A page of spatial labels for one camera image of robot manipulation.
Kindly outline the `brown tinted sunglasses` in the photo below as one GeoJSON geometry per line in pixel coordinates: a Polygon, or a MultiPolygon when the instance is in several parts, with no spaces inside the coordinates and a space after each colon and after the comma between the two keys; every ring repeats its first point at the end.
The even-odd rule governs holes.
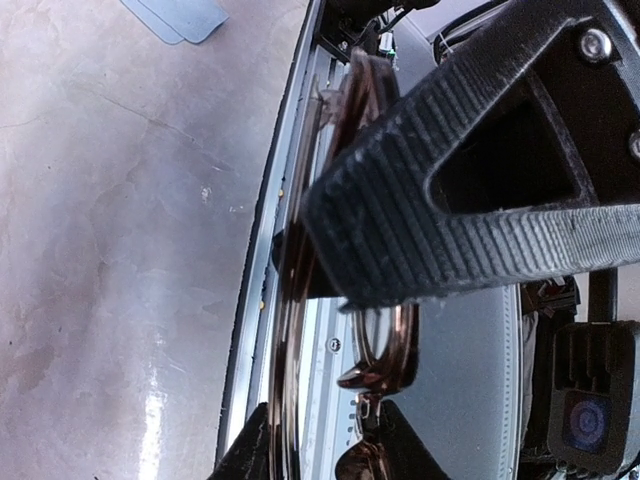
{"type": "MultiPolygon", "coordinates": [[[[344,151],[360,131],[373,123],[398,99],[397,80],[389,61],[352,49],[349,71],[337,90],[314,89],[308,104],[301,140],[301,162],[294,169],[293,200],[288,223],[282,235],[277,260],[279,287],[268,400],[269,476],[296,479],[300,475],[298,432],[298,392],[300,345],[306,306],[313,292],[333,288],[342,294],[372,268],[363,250],[353,243],[323,247],[319,235],[310,235],[303,216],[311,211],[302,197],[311,185],[311,171],[317,134],[327,124],[334,127],[331,144],[323,164],[324,175],[337,170],[345,161],[344,151]]],[[[338,463],[349,475],[360,473],[371,479],[388,479],[391,467],[386,451],[376,440],[379,433],[381,400],[408,387],[415,379],[418,358],[418,318],[416,305],[390,308],[389,336],[380,355],[372,350],[367,337],[366,312],[357,309],[356,346],[359,359],[338,380],[340,387],[356,390],[358,403],[365,410],[358,418],[364,440],[356,444],[338,463]]]]}

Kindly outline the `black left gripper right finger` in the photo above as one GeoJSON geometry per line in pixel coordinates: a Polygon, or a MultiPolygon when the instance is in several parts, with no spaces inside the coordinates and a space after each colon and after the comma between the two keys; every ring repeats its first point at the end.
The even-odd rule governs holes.
{"type": "Polygon", "coordinates": [[[391,400],[380,403],[378,423],[337,461],[337,479],[449,479],[391,400]]]}

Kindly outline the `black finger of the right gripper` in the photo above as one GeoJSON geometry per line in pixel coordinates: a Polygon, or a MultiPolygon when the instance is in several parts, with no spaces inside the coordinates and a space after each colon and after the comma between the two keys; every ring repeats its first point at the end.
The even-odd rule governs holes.
{"type": "Polygon", "coordinates": [[[353,308],[639,260],[639,5],[509,1],[307,191],[353,308]]]}

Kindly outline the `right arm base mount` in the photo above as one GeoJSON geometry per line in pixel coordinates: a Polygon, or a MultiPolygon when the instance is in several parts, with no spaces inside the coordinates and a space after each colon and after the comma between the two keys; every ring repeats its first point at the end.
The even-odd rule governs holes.
{"type": "Polygon", "coordinates": [[[314,42],[342,63],[354,48],[377,55],[378,39],[414,10],[431,8],[439,0],[322,1],[314,42]]]}

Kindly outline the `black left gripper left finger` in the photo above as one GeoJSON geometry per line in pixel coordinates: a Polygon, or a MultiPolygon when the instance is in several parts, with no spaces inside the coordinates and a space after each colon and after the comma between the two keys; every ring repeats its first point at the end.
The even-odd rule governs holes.
{"type": "Polygon", "coordinates": [[[208,480],[267,480],[270,430],[268,404],[260,403],[208,480]]]}

